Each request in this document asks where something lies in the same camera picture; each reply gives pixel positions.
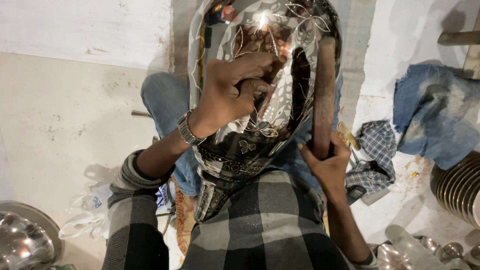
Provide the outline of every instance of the sleeve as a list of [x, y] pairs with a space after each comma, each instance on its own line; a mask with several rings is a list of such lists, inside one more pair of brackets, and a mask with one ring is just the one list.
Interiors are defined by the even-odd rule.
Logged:
[[168, 247], [157, 229], [156, 195], [175, 166], [159, 179], [146, 179], [130, 154], [110, 185], [110, 232], [102, 270], [168, 269]]
[[370, 256], [363, 262], [352, 262], [356, 270], [378, 270], [377, 258], [373, 251], [370, 250]]

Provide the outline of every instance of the wristwatch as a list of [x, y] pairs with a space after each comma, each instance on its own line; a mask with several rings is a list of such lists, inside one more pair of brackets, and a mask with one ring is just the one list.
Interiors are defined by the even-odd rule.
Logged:
[[177, 127], [179, 128], [180, 136], [191, 146], [197, 146], [205, 141], [206, 138], [200, 139], [197, 136], [193, 135], [188, 127], [188, 117], [192, 114], [192, 110], [189, 110], [184, 114], [179, 121], [177, 122]]

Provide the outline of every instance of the plaid shirt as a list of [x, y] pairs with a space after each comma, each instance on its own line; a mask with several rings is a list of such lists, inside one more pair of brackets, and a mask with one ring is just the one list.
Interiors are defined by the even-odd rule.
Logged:
[[[168, 269], [168, 248], [157, 230], [158, 187], [134, 169], [131, 154], [112, 184], [110, 239], [104, 270]], [[265, 172], [234, 193], [220, 212], [192, 230], [181, 269], [353, 270], [325, 233], [318, 193], [282, 171]], [[357, 269], [378, 269], [376, 260]]]
[[360, 160], [347, 173], [347, 186], [360, 185], [369, 195], [395, 183], [392, 158], [396, 153], [395, 134], [389, 121], [373, 121], [361, 126], [358, 143], [373, 161]]

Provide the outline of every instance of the checkered sweater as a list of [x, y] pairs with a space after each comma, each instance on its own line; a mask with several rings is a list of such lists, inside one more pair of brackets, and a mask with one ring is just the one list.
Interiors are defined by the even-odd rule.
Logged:
[[[104, 270], [168, 269], [168, 248], [157, 230], [158, 180], [124, 162], [108, 200], [110, 239]], [[353, 270], [325, 233], [320, 196], [282, 171], [265, 172], [234, 193], [220, 212], [192, 230], [181, 269]], [[375, 259], [357, 269], [377, 269]]]

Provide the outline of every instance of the knee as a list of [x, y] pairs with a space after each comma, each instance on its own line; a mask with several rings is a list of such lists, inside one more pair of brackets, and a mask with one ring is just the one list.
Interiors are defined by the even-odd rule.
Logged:
[[151, 94], [158, 95], [173, 80], [175, 80], [173, 76], [166, 72], [158, 72], [148, 75], [142, 84], [142, 97], [149, 96]]

